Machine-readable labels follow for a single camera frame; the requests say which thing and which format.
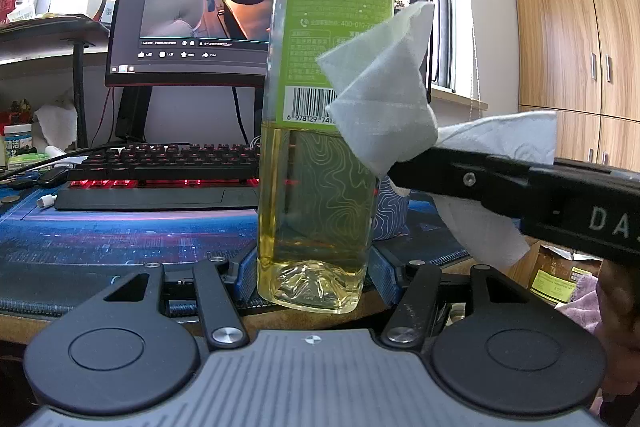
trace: tissue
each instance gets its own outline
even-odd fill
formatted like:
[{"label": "tissue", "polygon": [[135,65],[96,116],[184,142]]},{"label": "tissue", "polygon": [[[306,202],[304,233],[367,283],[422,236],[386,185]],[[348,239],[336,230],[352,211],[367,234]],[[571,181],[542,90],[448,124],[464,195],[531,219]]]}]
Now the tissue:
[{"label": "tissue", "polygon": [[336,92],[329,115],[379,178],[397,160],[410,160],[438,139],[420,74],[433,10],[433,3],[411,4],[316,60]]},{"label": "tissue", "polygon": [[[436,146],[551,165],[556,156],[556,113],[522,112],[443,127]],[[529,251],[510,217],[494,214],[478,201],[431,196],[440,218],[476,261],[505,268]]]},{"label": "tissue", "polygon": [[[552,164],[553,111],[483,118],[438,130],[419,72],[432,24],[433,4],[417,2],[318,57],[337,94],[327,110],[358,159],[379,178],[396,161],[410,160],[436,144]],[[509,217],[477,201],[432,196],[454,237],[480,263],[510,266],[529,250]]]},{"label": "tissue", "polygon": [[78,138],[78,114],[73,104],[43,105],[35,116],[49,145],[65,150]]}]

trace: wooden wardrobe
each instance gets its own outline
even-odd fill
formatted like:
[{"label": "wooden wardrobe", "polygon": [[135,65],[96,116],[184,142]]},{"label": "wooden wardrobe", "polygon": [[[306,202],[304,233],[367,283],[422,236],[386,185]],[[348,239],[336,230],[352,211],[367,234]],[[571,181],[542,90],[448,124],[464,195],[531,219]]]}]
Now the wooden wardrobe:
[{"label": "wooden wardrobe", "polygon": [[520,110],[558,110],[556,155],[640,171],[640,0],[517,0]]}]

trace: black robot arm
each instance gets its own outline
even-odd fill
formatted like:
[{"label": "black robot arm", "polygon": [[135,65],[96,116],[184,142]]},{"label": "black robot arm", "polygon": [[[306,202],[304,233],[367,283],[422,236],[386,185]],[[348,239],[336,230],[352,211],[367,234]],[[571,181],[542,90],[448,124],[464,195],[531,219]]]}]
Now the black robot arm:
[{"label": "black robot arm", "polygon": [[572,160],[541,165],[432,148],[396,163],[399,187],[479,201],[520,231],[626,266],[640,266],[640,178]]}]

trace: plastic bottle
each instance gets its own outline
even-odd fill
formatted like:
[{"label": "plastic bottle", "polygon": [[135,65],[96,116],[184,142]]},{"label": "plastic bottle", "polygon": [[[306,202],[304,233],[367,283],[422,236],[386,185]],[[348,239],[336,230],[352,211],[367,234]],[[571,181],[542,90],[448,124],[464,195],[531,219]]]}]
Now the plastic bottle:
[{"label": "plastic bottle", "polygon": [[392,10],[393,0],[274,0],[258,208],[265,299],[324,313],[358,304],[376,178],[326,112],[335,93],[315,58]]}]

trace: screw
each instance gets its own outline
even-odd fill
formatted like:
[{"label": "screw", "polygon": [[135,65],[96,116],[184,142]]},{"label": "screw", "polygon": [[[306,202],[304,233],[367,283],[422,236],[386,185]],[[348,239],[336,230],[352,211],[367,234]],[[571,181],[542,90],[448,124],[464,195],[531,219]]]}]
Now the screw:
[{"label": "screw", "polygon": [[211,338],[220,344],[235,344],[244,337],[244,333],[238,328],[218,328],[211,333]]},{"label": "screw", "polygon": [[414,328],[407,328],[405,326],[398,326],[391,328],[386,334],[391,342],[398,344],[407,344],[414,341],[418,337],[418,332]]},{"label": "screw", "polygon": [[473,187],[476,184],[476,175],[473,172],[467,172],[462,176],[462,182],[465,187]]}]

